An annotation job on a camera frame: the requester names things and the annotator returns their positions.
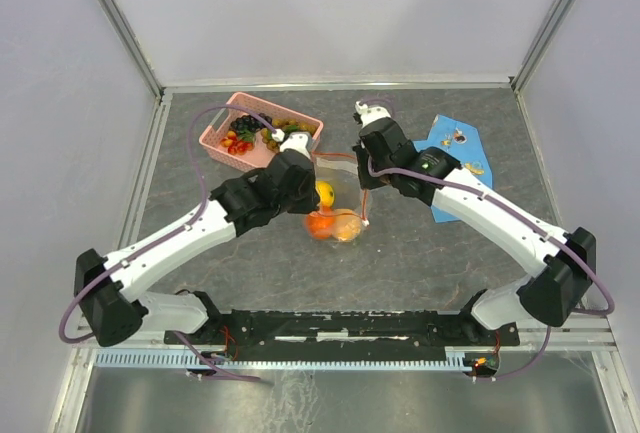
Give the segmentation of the yellow lemon toy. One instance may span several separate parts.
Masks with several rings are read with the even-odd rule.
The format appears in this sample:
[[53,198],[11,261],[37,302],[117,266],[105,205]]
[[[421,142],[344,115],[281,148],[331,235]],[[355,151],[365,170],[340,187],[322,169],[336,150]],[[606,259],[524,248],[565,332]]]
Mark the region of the yellow lemon toy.
[[319,204],[322,208],[331,208],[335,202],[335,192],[333,187],[326,181],[315,183],[316,192],[319,196]]

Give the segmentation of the orange persimmon toy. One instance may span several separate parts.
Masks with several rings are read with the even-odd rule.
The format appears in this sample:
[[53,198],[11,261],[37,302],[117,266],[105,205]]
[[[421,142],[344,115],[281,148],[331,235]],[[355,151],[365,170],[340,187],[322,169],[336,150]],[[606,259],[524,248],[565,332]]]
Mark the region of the orange persimmon toy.
[[307,233],[314,239],[325,240],[332,236],[335,218],[312,212],[305,217],[304,225]]

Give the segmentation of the clear zip top bag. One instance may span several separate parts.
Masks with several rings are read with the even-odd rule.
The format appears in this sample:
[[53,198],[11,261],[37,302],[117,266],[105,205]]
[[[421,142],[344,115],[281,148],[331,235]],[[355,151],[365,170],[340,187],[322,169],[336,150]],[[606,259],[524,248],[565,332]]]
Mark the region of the clear zip top bag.
[[[335,192],[335,202],[333,206],[331,208],[322,208],[319,204],[319,210],[315,212],[334,216],[334,211],[337,209],[353,210],[360,215],[363,221],[362,234],[369,226],[368,213],[372,205],[372,200],[369,191],[360,188],[356,156],[348,153],[316,152],[312,154],[312,160],[315,167],[316,182],[328,182]],[[340,242],[332,236],[319,241]]]

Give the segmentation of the small red fruits toy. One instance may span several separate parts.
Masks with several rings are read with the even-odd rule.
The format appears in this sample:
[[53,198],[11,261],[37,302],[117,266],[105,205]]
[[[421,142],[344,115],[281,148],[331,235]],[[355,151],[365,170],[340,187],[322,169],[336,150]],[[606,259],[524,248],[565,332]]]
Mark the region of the small red fruits toy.
[[245,130],[236,132],[229,130],[219,146],[232,156],[244,155],[254,149],[255,134]]

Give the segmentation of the dark grape bunch toy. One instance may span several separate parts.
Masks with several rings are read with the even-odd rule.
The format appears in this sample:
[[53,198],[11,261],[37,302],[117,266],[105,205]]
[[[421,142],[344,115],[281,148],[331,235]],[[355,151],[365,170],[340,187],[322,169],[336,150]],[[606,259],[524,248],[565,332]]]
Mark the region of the dark grape bunch toy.
[[272,119],[266,114],[260,113],[257,117],[246,114],[239,116],[230,123],[229,129],[236,134],[257,133],[263,129],[270,129]]

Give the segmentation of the yellow orange peach toy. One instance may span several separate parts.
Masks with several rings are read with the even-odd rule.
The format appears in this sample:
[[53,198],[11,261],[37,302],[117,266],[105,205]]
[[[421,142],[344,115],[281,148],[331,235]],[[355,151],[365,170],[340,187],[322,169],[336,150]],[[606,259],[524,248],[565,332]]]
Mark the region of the yellow orange peach toy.
[[331,236],[340,242],[351,242],[362,232],[363,221],[359,214],[350,209],[334,211]]

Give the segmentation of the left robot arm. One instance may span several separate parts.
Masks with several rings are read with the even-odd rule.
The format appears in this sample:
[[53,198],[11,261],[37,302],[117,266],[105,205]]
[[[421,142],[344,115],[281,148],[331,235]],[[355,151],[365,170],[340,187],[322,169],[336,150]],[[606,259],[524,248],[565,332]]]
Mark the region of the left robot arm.
[[140,331],[178,331],[209,343],[221,319],[203,293],[157,294],[151,287],[201,253],[267,225],[280,214],[316,210],[315,168],[309,154],[286,149],[265,168],[228,179],[204,203],[138,243],[106,256],[95,249],[76,259],[74,300],[90,337],[102,347]]

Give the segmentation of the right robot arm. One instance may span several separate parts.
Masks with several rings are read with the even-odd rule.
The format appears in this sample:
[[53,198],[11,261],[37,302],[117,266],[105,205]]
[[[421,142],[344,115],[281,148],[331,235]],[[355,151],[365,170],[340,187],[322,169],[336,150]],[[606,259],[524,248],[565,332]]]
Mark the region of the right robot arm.
[[499,246],[524,278],[472,298],[458,321],[467,342],[481,344],[511,322],[534,318],[562,326],[593,283],[596,238],[578,227],[567,232],[505,200],[438,147],[416,150],[399,124],[380,112],[356,118],[354,151],[361,185],[390,185],[401,195],[447,212]]

